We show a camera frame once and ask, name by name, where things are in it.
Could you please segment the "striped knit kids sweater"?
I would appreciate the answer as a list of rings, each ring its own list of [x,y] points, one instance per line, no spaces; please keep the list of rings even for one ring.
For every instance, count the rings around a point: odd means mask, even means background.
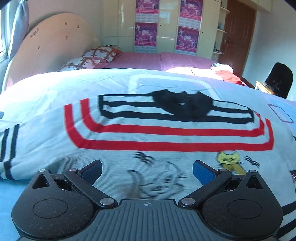
[[[295,121],[290,108],[166,89],[102,94],[1,120],[1,178],[30,179],[102,163],[95,187],[120,200],[179,199],[202,185],[200,160],[235,175],[258,171],[283,207],[280,240],[295,240]]]

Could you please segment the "red white clothes pile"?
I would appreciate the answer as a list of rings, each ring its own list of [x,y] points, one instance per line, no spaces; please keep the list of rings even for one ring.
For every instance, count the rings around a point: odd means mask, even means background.
[[[246,84],[234,74],[233,69],[230,65],[213,63],[210,69],[213,70],[218,76],[220,76],[225,82],[246,86]]]

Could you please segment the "wooden bedside table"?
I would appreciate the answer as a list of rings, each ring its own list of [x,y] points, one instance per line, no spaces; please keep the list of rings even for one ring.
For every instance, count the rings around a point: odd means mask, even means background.
[[[275,95],[275,93],[267,85],[259,81],[256,81],[255,89],[267,94]]]

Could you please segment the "front patterned pillow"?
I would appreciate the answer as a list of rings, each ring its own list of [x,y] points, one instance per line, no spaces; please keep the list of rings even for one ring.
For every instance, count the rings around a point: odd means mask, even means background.
[[[92,57],[79,57],[74,58],[66,62],[59,70],[71,71],[71,70],[86,70],[86,69],[101,69],[105,68],[109,63],[101,58]]]

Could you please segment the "patterned pillow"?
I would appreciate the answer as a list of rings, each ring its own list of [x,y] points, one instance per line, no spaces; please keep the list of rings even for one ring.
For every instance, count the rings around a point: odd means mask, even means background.
[[[110,45],[90,49],[85,52],[82,57],[102,59],[110,63],[114,60],[115,57],[119,56],[120,54],[122,54],[122,51],[118,46]]]
[[[66,62],[59,70],[71,71],[71,70],[86,70],[86,69],[101,69],[105,68],[109,63],[101,58],[92,57],[79,57],[74,58]]]

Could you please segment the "black chair back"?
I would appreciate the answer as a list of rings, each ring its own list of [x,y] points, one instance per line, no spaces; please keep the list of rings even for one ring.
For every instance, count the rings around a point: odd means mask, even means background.
[[[275,95],[286,99],[292,87],[292,82],[293,73],[291,69],[283,63],[277,62],[264,83]]]

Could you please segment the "rear patterned pillow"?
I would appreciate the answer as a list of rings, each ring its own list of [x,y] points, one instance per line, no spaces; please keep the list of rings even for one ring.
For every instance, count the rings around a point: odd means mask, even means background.
[[[102,59],[110,63],[114,60],[115,57],[119,56],[120,54],[122,54],[122,51],[118,46],[110,45],[90,49],[85,52],[82,57]]]

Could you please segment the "pink bed sheet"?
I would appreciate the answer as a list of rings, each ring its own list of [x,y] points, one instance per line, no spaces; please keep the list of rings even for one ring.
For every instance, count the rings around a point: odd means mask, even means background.
[[[191,55],[161,52],[159,54],[149,53],[122,53],[116,56],[110,62],[107,68],[119,69],[147,69],[167,71],[177,67],[192,67],[200,69],[209,69],[214,61]]]

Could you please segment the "beige round headboard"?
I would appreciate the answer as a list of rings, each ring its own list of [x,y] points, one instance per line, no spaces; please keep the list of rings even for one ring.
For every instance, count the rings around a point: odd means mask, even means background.
[[[99,46],[88,22],[73,13],[51,16],[23,40],[4,76],[2,91],[36,74],[56,72],[67,61]]]

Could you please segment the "lower right purple poster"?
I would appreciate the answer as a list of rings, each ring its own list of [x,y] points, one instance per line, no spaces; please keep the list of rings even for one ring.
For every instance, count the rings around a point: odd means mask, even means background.
[[[198,40],[199,30],[179,26],[175,52],[196,56]]]

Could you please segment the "purple poster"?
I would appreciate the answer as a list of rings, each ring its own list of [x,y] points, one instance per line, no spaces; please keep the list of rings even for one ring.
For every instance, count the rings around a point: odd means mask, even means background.
[[[154,23],[159,20],[159,0],[136,0],[135,22]]]
[[[134,51],[136,53],[156,53],[157,23],[135,23]]]
[[[200,30],[203,0],[181,0],[179,26]]]
[[[175,52],[196,56],[198,40],[199,30],[179,26]]]

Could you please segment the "lower left purple poster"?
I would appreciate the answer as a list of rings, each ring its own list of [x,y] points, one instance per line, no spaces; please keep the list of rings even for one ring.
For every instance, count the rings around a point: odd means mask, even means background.
[[[156,53],[157,23],[135,23],[134,51],[136,53]]]

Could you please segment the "brown wooden door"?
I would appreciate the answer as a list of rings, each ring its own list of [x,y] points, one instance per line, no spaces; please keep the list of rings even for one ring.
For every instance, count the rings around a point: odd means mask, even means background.
[[[227,1],[224,35],[218,62],[228,64],[233,73],[242,77],[253,37],[256,10],[241,1]]]

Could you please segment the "cream wardrobe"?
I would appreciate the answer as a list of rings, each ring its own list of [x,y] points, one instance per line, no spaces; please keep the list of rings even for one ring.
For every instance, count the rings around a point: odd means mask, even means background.
[[[136,1],[103,1],[103,43],[134,51]],[[175,53],[181,1],[159,1],[156,53]],[[211,59],[214,52],[221,1],[204,0],[196,56]]]

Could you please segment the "upper right purple poster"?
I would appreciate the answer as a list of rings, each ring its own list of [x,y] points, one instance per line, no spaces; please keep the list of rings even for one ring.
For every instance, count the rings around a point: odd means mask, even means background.
[[[200,30],[203,0],[181,0],[179,26]]]

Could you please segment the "grey window curtain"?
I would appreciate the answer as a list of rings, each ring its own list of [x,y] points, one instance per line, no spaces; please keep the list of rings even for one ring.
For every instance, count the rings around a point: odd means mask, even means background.
[[[6,56],[1,54],[1,62],[5,59],[10,61],[19,50],[27,32],[29,30],[29,6],[28,1],[17,1],[18,6],[12,24],[11,38],[8,45],[8,50],[5,50]]]

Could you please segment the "upper left purple poster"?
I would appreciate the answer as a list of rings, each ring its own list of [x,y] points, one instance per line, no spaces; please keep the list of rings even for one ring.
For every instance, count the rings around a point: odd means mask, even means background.
[[[135,22],[154,23],[159,20],[159,0],[136,0]]]

